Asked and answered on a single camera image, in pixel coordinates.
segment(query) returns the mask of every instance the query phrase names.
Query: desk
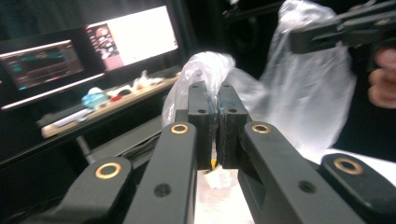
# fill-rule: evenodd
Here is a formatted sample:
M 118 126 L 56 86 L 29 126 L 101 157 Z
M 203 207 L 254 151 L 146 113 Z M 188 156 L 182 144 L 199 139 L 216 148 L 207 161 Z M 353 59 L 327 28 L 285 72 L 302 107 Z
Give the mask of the desk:
M 119 99 L 118 101 L 115 102 L 109 101 L 109 103 L 107 103 L 106 106 L 99 107 L 91 114 L 87 115 L 86 116 L 87 119 L 82 122 L 73 121 L 59 128 L 55 127 L 52 124 L 47 125 L 41 129 L 41 134 L 44 138 L 49 138 L 58 133 L 71 132 L 78 126 L 81 126 L 84 123 L 86 123 L 87 121 L 101 118 L 103 115 L 116 111 L 117 109 L 123 108 L 124 106 L 141 101 L 149 97 L 150 95 L 155 94 L 156 92 L 163 91 L 164 89 L 169 88 L 170 86 L 175 84 L 177 78 L 178 75 L 176 77 L 167 78 L 163 82 L 155 86 L 146 87 L 141 90 L 134 91 L 129 95 L 122 96 L 122 98 Z

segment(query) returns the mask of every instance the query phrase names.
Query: white surface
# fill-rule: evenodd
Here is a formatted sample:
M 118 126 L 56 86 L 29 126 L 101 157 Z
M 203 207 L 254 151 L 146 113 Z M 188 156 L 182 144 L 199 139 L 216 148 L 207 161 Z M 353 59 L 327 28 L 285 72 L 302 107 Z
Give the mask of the white surface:
M 254 223 L 237 174 L 237 170 L 221 169 L 206 178 L 204 171 L 198 172 L 195 224 Z M 211 183 L 214 175 L 218 176 L 215 185 Z
M 321 153 L 300 151 L 306 159 L 320 164 L 327 154 L 344 153 L 364 161 L 396 187 L 396 163 L 382 161 L 337 149 L 326 149 Z M 198 172 L 195 206 L 196 224 L 251 224 L 253 218 L 237 178 L 237 170 L 218 169 L 210 174 Z

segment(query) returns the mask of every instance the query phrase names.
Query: screw hole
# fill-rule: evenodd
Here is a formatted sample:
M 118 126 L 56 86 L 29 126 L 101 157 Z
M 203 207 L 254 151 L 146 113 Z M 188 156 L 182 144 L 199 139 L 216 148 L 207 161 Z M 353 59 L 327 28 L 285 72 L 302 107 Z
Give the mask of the screw hole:
M 176 124 L 174 126 L 172 126 L 171 128 L 171 132 L 172 133 L 186 133 L 189 131 L 189 126 L 185 125 L 185 124 Z
M 300 190 L 302 190 L 305 193 L 315 193 L 317 191 L 317 188 L 315 188 L 315 186 L 313 184 L 311 184 L 311 182 L 308 181 L 300 181 L 298 183 L 298 187 L 300 188 Z
M 361 165 L 357 162 L 348 158 L 337 158 L 333 163 L 337 169 L 347 174 L 361 175 L 363 173 L 363 167 L 361 167 Z
M 256 133 L 269 133 L 270 129 L 262 124 L 258 124 L 258 125 L 253 125 L 252 127 L 253 131 Z
M 184 126 L 176 126 L 175 127 L 175 131 L 183 132 L 184 130 L 186 130 L 186 128 Z
M 171 187 L 168 184 L 159 184 L 154 189 L 154 195 L 163 198 L 171 194 Z

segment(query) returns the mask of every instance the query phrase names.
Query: white object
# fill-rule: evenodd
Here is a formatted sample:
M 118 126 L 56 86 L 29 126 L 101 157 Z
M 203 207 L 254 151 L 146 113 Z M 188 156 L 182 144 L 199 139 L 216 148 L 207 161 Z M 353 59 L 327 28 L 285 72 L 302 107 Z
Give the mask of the white object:
M 85 116 L 91 114 L 92 112 L 93 112 L 92 109 L 86 108 L 86 109 L 80 110 L 77 113 L 74 113 L 74 114 L 72 114 L 70 116 L 67 116 L 64 119 L 60 119 L 60 120 L 58 120 L 56 122 L 53 122 L 52 125 L 57 127 L 57 128 L 60 128 L 60 127 L 66 125 L 68 123 L 73 122 L 73 121 L 82 122 L 82 121 L 84 121 L 86 119 Z

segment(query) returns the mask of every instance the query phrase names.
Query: finger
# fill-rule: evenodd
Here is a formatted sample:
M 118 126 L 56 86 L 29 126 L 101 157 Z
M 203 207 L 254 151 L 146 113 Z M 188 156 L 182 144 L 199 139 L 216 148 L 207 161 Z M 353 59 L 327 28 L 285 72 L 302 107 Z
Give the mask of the finger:
M 396 98 L 385 97 L 377 86 L 373 86 L 369 89 L 369 99 L 373 105 L 389 109 L 396 108 Z
M 384 69 L 377 69 L 370 74 L 369 81 L 372 86 L 377 86 L 378 91 L 380 91 L 384 97 L 396 98 L 396 82 L 390 82 L 385 79 L 385 74 L 387 72 L 388 71 Z
M 383 68 L 376 69 L 369 76 L 369 82 L 372 86 L 376 85 L 379 80 L 381 80 L 382 76 L 384 76 L 385 70 Z
M 396 70 L 396 48 L 379 49 L 375 54 L 375 61 L 383 68 Z

